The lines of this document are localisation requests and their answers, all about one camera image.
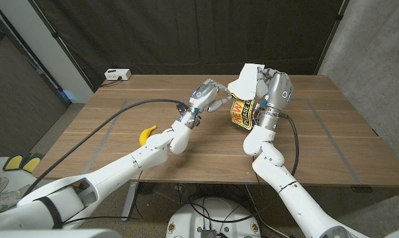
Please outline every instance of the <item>table surface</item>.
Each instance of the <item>table surface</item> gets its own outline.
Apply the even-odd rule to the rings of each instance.
[[[119,109],[144,99],[188,102],[206,79],[227,85],[237,75],[133,75],[112,87],[100,88],[34,170],[39,176]],[[283,110],[298,130],[300,157],[295,177],[307,185],[399,186],[399,160],[326,76],[290,76],[292,100]],[[180,155],[145,170],[148,182],[257,183],[252,158],[243,151],[247,131],[231,123],[231,104],[204,112],[189,144]],[[58,179],[95,171],[140,147],[143,129],[156,125],[160,133],[177,120],[175,104],[153,102],[137,106],[99,130],[49,173]],[[277,124],[275,147],[294,163],[294,138],[287,120]]]

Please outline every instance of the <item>white robotic arm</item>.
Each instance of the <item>white robotic arm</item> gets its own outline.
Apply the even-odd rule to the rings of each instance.
[[[151,136],[141,148],[97,171],[61,178],[27,194],[16,208],[0,213],[0,230],[78,227],[83,220],[75,220],[89,217],[111,192],[140,171],[164,163],[168,149],[182,153],[200,122],[199,113],[213,112],[231,99],[214,100],[220,90],[229,93],[225,86],[207,80],[194,91],[189,106],[178,106],[181,116],[171,128]]]
[[[279,194],[306,237],[367,237],[327,215],[283,165],[285,158],[272,141],[280,111],[287,105],[293,86],[286,73],[258,69],[257,96],[261,114],[244,141],[248,155],[258,155],[253,170]]]

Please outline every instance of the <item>power strip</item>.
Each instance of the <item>power strip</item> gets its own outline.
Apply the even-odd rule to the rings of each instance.
[[[128,80],[132,76],[129,69],[107,69],[104,73],[107,80],[117,80],[121,76],[121,80]]]

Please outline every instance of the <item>dark backdrop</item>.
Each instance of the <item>dark backdrop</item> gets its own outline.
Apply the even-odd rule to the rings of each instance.
[[[342,0],[36,0],[97,89],[133,74],[238,74],[245,62],[313,74]]]

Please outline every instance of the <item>banana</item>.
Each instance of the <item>banana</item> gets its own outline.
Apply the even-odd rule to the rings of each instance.
[[[151,128],[145,129],[139,136],[139,142],[140,145],[143,146],[144,144],[146,144],[146,140],[148,139],[149,135],[151,134],[151,132],[156,129],[157,126],[152,126]]]

